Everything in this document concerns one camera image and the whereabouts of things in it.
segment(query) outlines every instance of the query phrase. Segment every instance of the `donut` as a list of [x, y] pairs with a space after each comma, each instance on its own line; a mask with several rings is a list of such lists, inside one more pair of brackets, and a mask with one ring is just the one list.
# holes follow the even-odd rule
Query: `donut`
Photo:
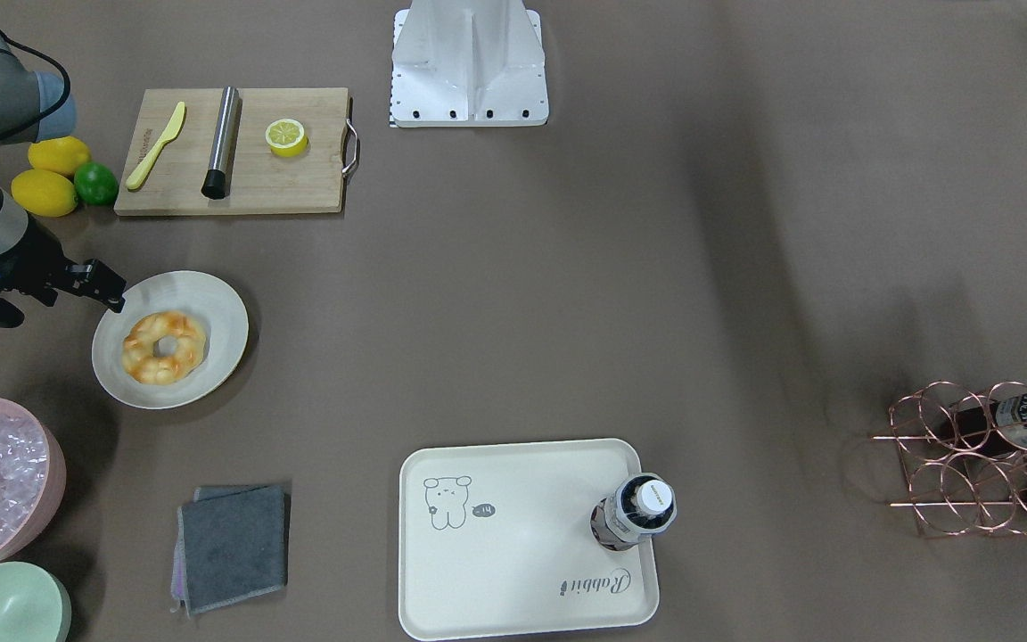
[[[156, 356], [156, 342], [164, 337], [177, 340], [172, 354]], [[150, 314], [121, 341], [121, 367], [139, 382], [164, 386], [179, 382], [204, 361], [204, 329], [192, 317], [176, 309]]]

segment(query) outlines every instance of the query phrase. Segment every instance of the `pink bowl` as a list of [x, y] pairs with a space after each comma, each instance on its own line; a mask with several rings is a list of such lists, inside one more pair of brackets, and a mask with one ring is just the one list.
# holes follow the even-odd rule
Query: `pink bowl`
[[26, 516], [24, 523], [9, 539], [0, 544], [0, 562], [5, 558], [22, 551], [26, 544], [31, 543], [34, 537], [50, 523], [53, 513], [58, 512], [58, 506], [62, 503], [62, 495], [66, 491], [66, 459], [62, 455], [62, 448], [58, 447], [58, 440], [46, 429], [44, 425], [34, 415], [30, 414], [22, 406], [14, 402], [0, 399], [0, 415], [8, 417], [30, 419], [37, 426], [42, 428], [45, 436], [45, 446], [48, 450], [45, 458], [45, 479], [42, 481], [42, 488], [37, 492], [37, 499], [34, 500], [34, 507], [30, 515]]

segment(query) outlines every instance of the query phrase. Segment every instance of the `blue joint cap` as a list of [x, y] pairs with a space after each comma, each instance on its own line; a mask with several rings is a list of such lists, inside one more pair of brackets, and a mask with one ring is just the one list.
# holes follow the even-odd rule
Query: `blue joint cap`
[[[62, 78], [53, 76], [52, 73], [44, 71], [34, 72], [37, 78], [37, 110], [44, 112], [50, 105], [62, 98], [62, 89], [65, 84]], [[61, 139], [63, 136], [70, 136], [74, 133], [74, 126], [78, 124], [78, 106], [74, 105], [74, 98], [71, 95], [65, 103], [48, 117], [37, 122], [36, 141], [48, 141], [48, 139]]]

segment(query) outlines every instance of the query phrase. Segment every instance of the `gray cloth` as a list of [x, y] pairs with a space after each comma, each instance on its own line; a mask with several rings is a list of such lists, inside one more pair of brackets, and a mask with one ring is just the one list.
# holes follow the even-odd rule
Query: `gray cloth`
[[177, 509], [175, 595], [189, 614], [284, 588], [286, 516], [278, 485], [202, 487]]

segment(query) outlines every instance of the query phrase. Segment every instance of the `cutting board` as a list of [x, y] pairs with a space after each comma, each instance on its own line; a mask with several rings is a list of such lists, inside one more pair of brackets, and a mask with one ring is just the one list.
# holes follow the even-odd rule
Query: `cutting board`
[[[124, 216], [340, 212], [348, 90], [240, 89], [240, 130], [229, 194], [207, 199], [200, 186], [208, 169], [223, 92], [223, 88], [145, 91], [113, 211]], [[142, 188], [126, 190], [125, 178], [145, 158], [180, 101], [187, 113], [179, 137], [164, 146]], [[278, 118], [296, 118], [307, 130], [308, 149], [298, 157], [277, 157], [268, 149], [264, 133]]]

